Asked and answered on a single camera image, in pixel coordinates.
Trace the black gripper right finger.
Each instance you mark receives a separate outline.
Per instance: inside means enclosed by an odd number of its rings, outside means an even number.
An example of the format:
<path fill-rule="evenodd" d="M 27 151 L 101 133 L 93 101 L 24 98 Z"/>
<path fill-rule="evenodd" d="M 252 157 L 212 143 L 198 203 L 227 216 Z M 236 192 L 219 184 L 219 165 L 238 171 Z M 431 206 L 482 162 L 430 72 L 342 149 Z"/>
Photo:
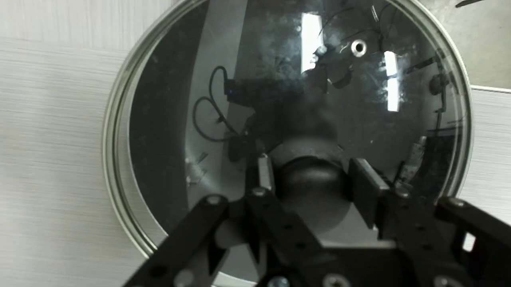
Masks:
<path fill-rule="evenodd" d="M 353 203 L 364 224 L 374 229 L 380 219 L 380 200 L 390 186 L 364 158 L 350 162 L 348 176 Z"/>

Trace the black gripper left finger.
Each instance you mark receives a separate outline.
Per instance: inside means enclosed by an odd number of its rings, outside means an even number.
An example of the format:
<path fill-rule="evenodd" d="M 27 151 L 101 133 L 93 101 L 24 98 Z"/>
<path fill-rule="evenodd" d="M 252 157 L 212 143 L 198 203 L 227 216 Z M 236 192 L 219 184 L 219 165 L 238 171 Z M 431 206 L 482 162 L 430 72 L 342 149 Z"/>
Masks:
<path fill-rule="evenodd" d="M 248 163 L 246 170 L 246 195 L 268 197 L 275 194 L 275 171 L 272 158 L 262 154 Z"/>

